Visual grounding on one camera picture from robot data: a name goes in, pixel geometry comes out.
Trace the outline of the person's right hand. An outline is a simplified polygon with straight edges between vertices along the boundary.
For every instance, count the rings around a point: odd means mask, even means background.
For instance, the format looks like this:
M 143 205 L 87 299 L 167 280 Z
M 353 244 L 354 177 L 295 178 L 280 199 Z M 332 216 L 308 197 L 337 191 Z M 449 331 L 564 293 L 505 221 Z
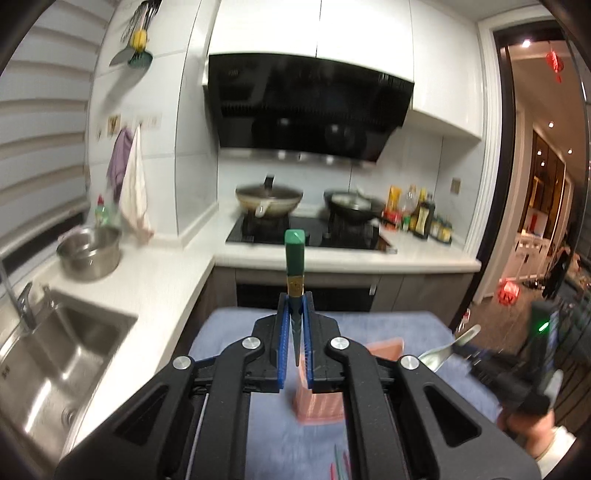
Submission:
M 555 439 L 555 413 L 550 410 L 544 416 L 503 409 L 497 418 L 497 426 L 525 438 L 525 450 L 535 459 L 545 454 Z

